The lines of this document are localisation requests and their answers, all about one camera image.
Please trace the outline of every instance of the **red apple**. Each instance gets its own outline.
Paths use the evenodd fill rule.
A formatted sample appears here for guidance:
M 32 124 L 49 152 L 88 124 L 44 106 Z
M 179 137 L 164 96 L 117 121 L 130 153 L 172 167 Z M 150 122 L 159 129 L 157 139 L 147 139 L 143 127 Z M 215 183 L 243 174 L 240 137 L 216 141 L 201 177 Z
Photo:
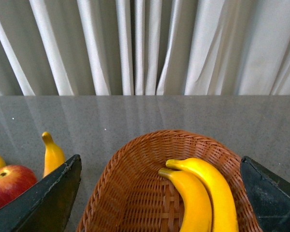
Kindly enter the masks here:
M 35 183 L 33 171 L 22 165 L 8 165 L 0 169 L 0 208 L 14 200 Z

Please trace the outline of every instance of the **yellow banana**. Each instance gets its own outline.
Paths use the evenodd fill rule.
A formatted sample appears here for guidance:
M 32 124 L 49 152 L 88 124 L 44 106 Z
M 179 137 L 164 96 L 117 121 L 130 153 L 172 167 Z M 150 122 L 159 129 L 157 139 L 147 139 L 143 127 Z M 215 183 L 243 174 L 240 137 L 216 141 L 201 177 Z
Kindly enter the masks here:
M 212 207 L 204 185 L 194 175 L 161 168 L 159 175 L 169 179 L 184 201 L 184 218 L 180 232 L 210 232 Z
M 42 134 L 45 143 L 45 163 L 43 177 L 54 171 L 65 162 L 65 156 L 61 148 L 55 144 L 50 133 L 45 131 Z
M 206 187 L 213 208 L 212 232 L 237 232 L 238 223 L 234 199 L 223 175 L 210 163 L 198 159 L 169 159 L 168 168 L 190 172 Z

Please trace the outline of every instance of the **wicker basket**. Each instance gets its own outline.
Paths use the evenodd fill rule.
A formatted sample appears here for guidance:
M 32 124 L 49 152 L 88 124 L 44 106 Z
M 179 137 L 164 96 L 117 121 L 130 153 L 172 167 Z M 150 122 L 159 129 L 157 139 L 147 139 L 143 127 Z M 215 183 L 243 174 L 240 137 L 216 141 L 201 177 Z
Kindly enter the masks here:
M 219 142 L 183 130 L 160 130 L 133 139 L 104 169 L 77 232 L 178 232 L 184 204 L 172 183 L 158 176 L 168 159 L 198 157 L 228 181 L 239 231 L 260 232 L 240 176 L 241 158 Z

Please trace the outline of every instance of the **granite countertop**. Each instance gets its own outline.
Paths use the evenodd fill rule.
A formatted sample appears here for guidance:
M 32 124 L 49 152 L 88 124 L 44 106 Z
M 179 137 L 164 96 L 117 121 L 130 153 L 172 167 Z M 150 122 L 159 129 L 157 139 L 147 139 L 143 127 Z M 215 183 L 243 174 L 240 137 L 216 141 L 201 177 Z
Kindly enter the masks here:
M 69 158 L 80 154 L 82 181 L 66 232 L 75 231 L 112 155 L 163 129 L 212 137 L 290 182 L 290 96 L 0 97 L 0 154 L 42 178 L 49 131 Z

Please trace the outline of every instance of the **white curtain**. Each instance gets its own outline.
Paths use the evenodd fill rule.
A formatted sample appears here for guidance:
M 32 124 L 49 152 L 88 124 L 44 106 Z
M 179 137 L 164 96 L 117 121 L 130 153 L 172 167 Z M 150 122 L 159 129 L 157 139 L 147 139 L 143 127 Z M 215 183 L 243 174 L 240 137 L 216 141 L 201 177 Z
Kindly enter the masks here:
M 0 95 L 290 95 L 290 0 L 0 0 Z

